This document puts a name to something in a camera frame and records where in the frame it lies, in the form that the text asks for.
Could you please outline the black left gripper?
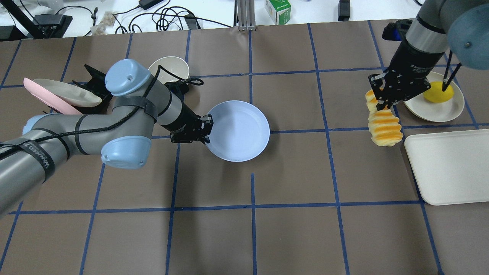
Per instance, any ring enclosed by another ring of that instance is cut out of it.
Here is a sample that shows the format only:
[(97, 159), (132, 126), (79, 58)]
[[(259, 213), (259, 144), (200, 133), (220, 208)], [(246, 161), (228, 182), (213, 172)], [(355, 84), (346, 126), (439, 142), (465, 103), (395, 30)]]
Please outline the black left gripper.
[(158, 114), (157, 123), (170, 132), (171, 142), (191, 143), (200, 141), (210, 143), (209, 135), (213, 128), (212, 115), (196, 115), (184, 102), (183, 95), (189, 91), (188, 85), (197, 78), (166, 83), (169, 99)]

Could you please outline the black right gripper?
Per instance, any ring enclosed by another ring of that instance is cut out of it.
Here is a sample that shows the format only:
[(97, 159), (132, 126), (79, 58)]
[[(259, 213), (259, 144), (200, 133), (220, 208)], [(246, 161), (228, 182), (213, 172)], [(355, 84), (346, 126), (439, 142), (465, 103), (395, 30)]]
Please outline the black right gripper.
[(422, 21), (388, 23), (382, 38), (400, 44), (386, 70), (368, 76), (377, 111), (389, 110), (428, 90), (426, 77), (444, 54), (444, 32)]

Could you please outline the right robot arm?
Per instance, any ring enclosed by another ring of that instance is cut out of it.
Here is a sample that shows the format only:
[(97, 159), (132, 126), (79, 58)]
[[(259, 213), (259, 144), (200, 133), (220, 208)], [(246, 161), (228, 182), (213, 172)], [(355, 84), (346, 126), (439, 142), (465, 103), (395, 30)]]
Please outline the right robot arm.
[(413, 20), (389, 23), (382, 38), (400, 44), (384, 73), (368, 77), (378, 111), (431, 88), (427, 76), (447, 50), (461, 65), (487, 70), (489, 4), (487, 0), (426, 0)]

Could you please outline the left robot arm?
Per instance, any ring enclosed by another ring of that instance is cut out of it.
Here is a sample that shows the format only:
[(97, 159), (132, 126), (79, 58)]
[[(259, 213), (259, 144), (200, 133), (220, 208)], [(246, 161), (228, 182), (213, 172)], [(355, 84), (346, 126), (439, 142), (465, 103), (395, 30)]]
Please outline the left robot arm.
[(105, 76), (115, 97), (110, 114), (38, 115), (17, 139), (2, 141), (1, 217), (74, 155), (100, 155), (115, 168), (143, 167), (155, 124), (169, 131), (173, 143), (209, 143), (212, 116), (196, 115), (158, 76), (136, 60), (117, 61)]

